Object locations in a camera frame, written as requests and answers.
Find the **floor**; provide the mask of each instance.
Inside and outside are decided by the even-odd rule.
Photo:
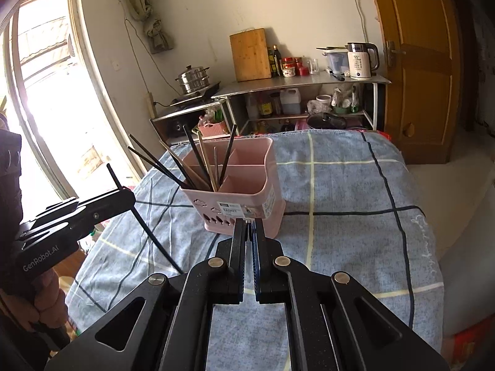
[[[437,258],[460,237],[495,178],[495,139],[459,130],[447,164],[407,166],[420,188],[421,208],[437,238]]]

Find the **clear glass cup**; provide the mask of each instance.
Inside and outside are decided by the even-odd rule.
[[[318,59],[311,59],[308,61],[309,73],[312,75],[316,75],[320,72],[320,68],[318,66]]]

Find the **wooden cutting board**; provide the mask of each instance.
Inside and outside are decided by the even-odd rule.
[[[254,29],[230,36],[237,81],[271,78],[265,29]]]

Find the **kettle handle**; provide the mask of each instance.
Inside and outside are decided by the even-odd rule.
[[[378,47],[376,47],[373,43],[365,43],[365,47],[367,50],[373,50],[375,52],[375,66],[371,69],[372,71],[376,71],[380,66],[380,57],[378,56]]]

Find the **pink basket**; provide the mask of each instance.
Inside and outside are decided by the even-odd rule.
[[[218,122],[216,124],[206,124],[204,126],[197,126],[197,128],[201,131],[202,136],[205,137],[229,134],[227,124],[225,124],[225,120],[222,122]]]
[[[214,147],[222,163],[228,143],[228,140],[204,142],[212,173]],[[192,151],[185,156],[184,162],[196,172],[191,174],[193,181],[202,176]],[[210,232],[232,235],[236,218],[262,218],[265,234],[271,238],[279,231],[285,201],[282,199],[273,140],[270,138],[234,140],[224,181],[218,192],[181,190]]]

